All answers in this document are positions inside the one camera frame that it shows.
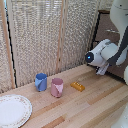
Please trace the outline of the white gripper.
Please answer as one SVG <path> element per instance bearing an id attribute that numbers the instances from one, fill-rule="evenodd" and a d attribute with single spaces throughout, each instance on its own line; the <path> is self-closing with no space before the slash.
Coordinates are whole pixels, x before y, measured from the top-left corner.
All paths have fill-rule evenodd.
<path id="1" fill-rule="evenodd" d="M 104 75 L 108 67 L 109 67 L 108 63 L 104 64 L 103 66 L 101 66 L 97 69 L 96 74 L 97 75 Z"/>

